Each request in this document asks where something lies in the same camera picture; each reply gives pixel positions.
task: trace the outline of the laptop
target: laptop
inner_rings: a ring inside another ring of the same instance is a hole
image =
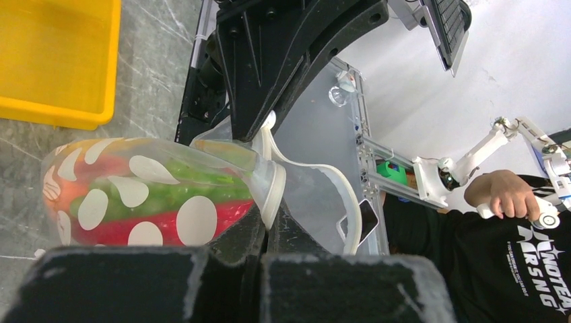
[[[468,37],[460,0],[419,0],[444,70],[456,75]]]

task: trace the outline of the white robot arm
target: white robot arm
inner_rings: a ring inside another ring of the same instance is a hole
[[[447,207],[446,196],[455,188],[466,185],[486,158],[501,146],[512,141],[518,134],[521,134],[537,151],[541,152],[547,175],[556,192],[545,199],[537,199],[541,216],[535,225],[544,228],[557,227],[559,224],[558,210],[554,204],[571,209],[571,160],[566,157],[559,145],[525,117],[515,119],[514,123],[506,118],[496,119],[486,138],[458,162],[448,157],[438,160],[415,158],[414,170],[421,199]],[[477,210],[484,218],[493,215],[487,205],[480,205]]]

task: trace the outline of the human hand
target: human hand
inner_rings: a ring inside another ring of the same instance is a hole
[[[490,183],[490,210],[496,216],[539,219],[539,205],[533,191],[519,176],[509,170],[497,170],[490,173]]]

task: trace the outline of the red pepper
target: red pepper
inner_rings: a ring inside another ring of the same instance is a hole
[[[59,187],[59,195],[56,199],[50,200],[46,195],[43,196],[48,214],[53,220],[57,220],[57,211],[69,213],[71,202],[77,197],[87,195],[89,192],[88,185],[82,182],[70,182],[59,177],[55,179],[55,182]]]
[[[131,173],[131,170],[129,161],[125,158],[102,153],[92,165],[86,163],[84,156],[80,156],[75,162],[74,172],[78,181],[89,184],[99,177],[126,176]]]
[[[217,225],[213,239],[242,219],[254,202],[232,201],[216,205]],[[144,221],[155,224],[161,231],[164,246],[184,246],[176,230],[178,211],[165,212],[149,217],[124,219],[104,222],[95,229],[86,231],[79,222],[71,218],[71,236],[75,241],[85,245],[104,244],[105,246],[126,246],[133,228]]]

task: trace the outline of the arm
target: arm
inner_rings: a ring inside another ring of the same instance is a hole
[[[477,207],[484,203],[499,218],[528,217],[531,221],[539,218],[539,205],[531,187],[509,170],[496,170],[474,179],[464,193],[468,204]]]

